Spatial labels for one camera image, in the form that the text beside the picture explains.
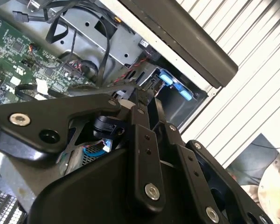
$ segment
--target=motherboard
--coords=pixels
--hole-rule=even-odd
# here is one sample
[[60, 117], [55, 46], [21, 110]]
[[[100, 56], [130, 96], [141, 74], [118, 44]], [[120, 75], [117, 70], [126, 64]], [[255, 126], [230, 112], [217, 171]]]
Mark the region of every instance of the motherboard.
[[[69, 63], [59, 69], [40, 66], [30, 54], [31, 46], [36, 49], [37, 60], [46, 67], [54, 68], [62, 63], [0, 18], [0, 105], [23, 101], [15, 95], [15, 88], [20, 84], [37, 84], [37, 80], [41, 80], [46, 88], [60, 93], [65, 93], [72, 85], [89, 84], [81, 71]], [[30, 94], [38, 100], [47, 98], [36, 91]]]

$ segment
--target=bolt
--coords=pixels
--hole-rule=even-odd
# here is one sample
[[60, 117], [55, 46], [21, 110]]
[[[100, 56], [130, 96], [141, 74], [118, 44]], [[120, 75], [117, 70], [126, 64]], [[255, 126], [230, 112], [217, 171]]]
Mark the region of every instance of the bolt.
[[206, 214], [213, 223], [219, 223], [219, 216], [212, 207], [206, 208]]
[[176, 131], [176, 127], [174, 127], [173, 125], [170, 125], [169, 127], [172, 131]]
[[108, 102], [109, 102], [109, 104], [116, 106], [116, 103], [113, 100], [110, 99]]
[[150, 199], [154, 201], [157, 201], [160, 198], [159, 189], [152, 183], [149, 183], [145, 186], [145, 193]]
[[144, 114], [144, 111], [142, 109], [138, 109], [138, 112]]
[[263, 224], [269, 224], [263, 216], [259, 216], [259, 218], [260, 218], [260, 220], [262, 221]]
[[195, 146], [197, 149], [201, 149], [201, 145], [199, 145], [197, 142], [194, 143], [194, 146]]
[[27, 126], [31, 120], [26, 114], [14, 113], [9, 117], [9, 121], [17, 126]]
[[122, 135], [125, 132], [123, 128], [119, 128], [117, 131], [117, 135]]

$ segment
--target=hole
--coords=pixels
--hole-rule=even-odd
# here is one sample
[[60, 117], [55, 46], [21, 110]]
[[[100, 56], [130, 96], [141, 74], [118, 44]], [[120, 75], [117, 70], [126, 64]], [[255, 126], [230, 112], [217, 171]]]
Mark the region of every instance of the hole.
[[55, 144], [60, 141], [60, 136], [56, 131], [45, 129], [39, 133], [39, 137], [43, 142]]
[[[106, 20], [103, 16], [101, 17], [101, 20], [104, 22], [106, 28], [107, 28], [107, 32], [108, 35], [110, 37], [110, 39], [113, 37], [113, 35], [115, 34], [117, 28], [115, 26], [113, 26], [113, 24], [111, 24], [108, 20]], [[102, 35], [104, 35], [105, 37], [107, 37], [106, 35], [106, 31], [105, 28], [103, 26], [103, 24], [98, 21], [97, 24], [94, 26], [94, 28], [100, 32]]]
[[247, 215], [250, 218], [250, 220], [253, 222], [253, 224], [258, 224], [257, 219], [254, 217], [254, 215], [252, 215], [252, 213], [248, 212]]
[[223, 211], [225, 209], [225, 201], [224, 201], [224, 197], [222, 196], [222, 194], [220, 193], [219, 190], [217, 190], [216, 188], [212, 188], [210, 190], [211, 194], [213, 195], [213, 198], [217, 204], [217, 207], [220, 211]]
[[127, 79], [133, 78], [135, 74], [136, 74], [136, 71], [131, 72], [131, 74], [129, 75], [129, 77]]
[[148, 155], [151, 155], [151, 151], [150, 151], [149, 148], [146, 150], [146, 153], [147, 153]]

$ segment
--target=white wall panel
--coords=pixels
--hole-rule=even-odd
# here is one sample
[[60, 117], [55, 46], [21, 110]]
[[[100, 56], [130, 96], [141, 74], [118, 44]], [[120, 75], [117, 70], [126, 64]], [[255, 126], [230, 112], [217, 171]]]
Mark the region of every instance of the white wall panel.
[[239, 66], [234, 79], [182, 135], [184, 141], [202, 142], [227, 166], [280, 108], [280, 0], [180, 4]]

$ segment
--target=black cable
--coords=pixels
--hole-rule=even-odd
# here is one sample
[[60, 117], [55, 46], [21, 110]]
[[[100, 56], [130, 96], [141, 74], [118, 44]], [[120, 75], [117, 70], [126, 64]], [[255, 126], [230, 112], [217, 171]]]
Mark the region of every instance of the black cable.
[[75, 6], [76, 4], [78, 4], [81, 0], [70, 0], [67, 1], [66, 5], [59, 10], [58, 12], [54, 13], [51, 18], [48, 19], [47, 23], [52, 23], [55, 21], [55, 19], [59, 18], [62, 13], [66, 12], [67, 10], [69, 10], [70, 8], [72, 8], [73, 6]]
[[96, 86], [101, 87], [103, 85], [105, 68], [106, 68], [107, 60], [108, 60], [109, 53], [110, 53], [110, 37], [109, 37], [109, 34], [108, 34], [107, 27], [104, 24], [104, 21], [97, 14], [95, 14], [93, 11], [91, 11], [90, 9], [85, 8], [85, 7], [81, 7], [81, 6], [74, 6], [71, 9], [82, 10], [82, 11], [85, 11], [85, 12], [88, 12], [88, 13], [92, 14], [94, 17], [96, 17], [102, 23], [102, 25], [104, 27], [104, 30], [106, 32], [107, 48], [106, 48], [105, 55], [104, 55], [104, 57], [103, 57], [103, 59], [100, 63], [100, 66], [99, 66], [99, 69], [98, 69], [98, 78], [97, 78], [97, 81], [96, 81]]
[[98, 75], [98, 67], [94, 62], [89, 61], [89, 60], [82, 60], [82, 61], [80, 61], [80, 64], [86, 66], [87, 68], [94, 70], [95, 76]]
[[280, 147], [279, 147], [279, 148], [273, 148], [273, 147], [267, 147], [267, 146], [257, 145], [257, 144], [254, 144], [254, 143], [251, 143], [251, 145], [259, 146], [259, 147], [263, 147], [263, 148], [270, 148], [270, 149], [280, 149]]
[[[25, 101], [35, 101], [37, 99], [35, 99], [34, 97], [22, 92], [23, 90], [31, 90], [31, 91], [36, 91], [37, 90], [37, 85], [34, 84], [20, 84], [18, 86], [16, 86], [15, 90], [14, 90], [14, 94], [18, 97], [21, 98], [22, 100]], [[64, 98], [64, 97], [68, 97], [62, 93], [59, 93], [53, 89], [48, 89], [48, 95], [55, 97], [55, 98]]]
[[[69, 4], [68, 0], [53, 1], [53, 2], [49, 3], [47, 6], [45, 6], [44, 8], [65, 7], [68, 4]], [[84, 0], [84, 1], [79, 1], [77, 6], [86, 7], [92, 11], [102, 14], [108, 20], [108, 22], [110, 22], [111, 24], [113, 24], [116, 27], [120, 23], [117, 20], [115, 20], [115, 17], [116, 17], [115, 14], [113, 14], [112, 12], [110, 12], [109, 10], [107, 10], [105, 8], [99, 7], [95, 3]]]
[[30, 84], [21, 84], [15, 87], [14, 89], [14, 94], [24, 100], [24, 101], [35, 101], [37, 99], [35, 99], [34, 97], [22, 92], [23, 90], [36, 90], [37, 87], [33, 87], [33, 85]]
[[48, 66], [45, 66], [45, 65], [41, 64], [41, 63], [37, 60], [35, 54], [33, 53], [33, 49], [30, 51], [30, 53], [31, 53], [33, 59], [35, 60], [35, 62], [36, 62], [40, 67], [45, 68], [45, 69], [53, 69], [53, 70], [59, 69], [59, 68], [63, 67], [63, 66], [70, 60], [71, 56], [73, 55], [74, 47], [75, 47], [75, 42], [76, 42], [76, 36], [77, 36], [77, 30], [75, 29], [75, 30], [74, 30], [74, 37], [73, 37], [73, 42], [72, 42], [72, 45], [71, 45], [70, 54], [68, 55], [68, 58], [67, 58], [63, 63], [59, 64], [59, 65], [56, 66], [56, 67], [48, 67]]
[[103, 87], [96, 89], [95, 87], [89, 85], [81, 85], [78, 87], [69, 87], [68, 92], [72, 96], [85, 96], [85, 95], [95, 95], [109, 92], [117, 92], [117, 91], [133, 91], [135, 88], [139, 88], [136, 85], [115, 85], [111, 87]]

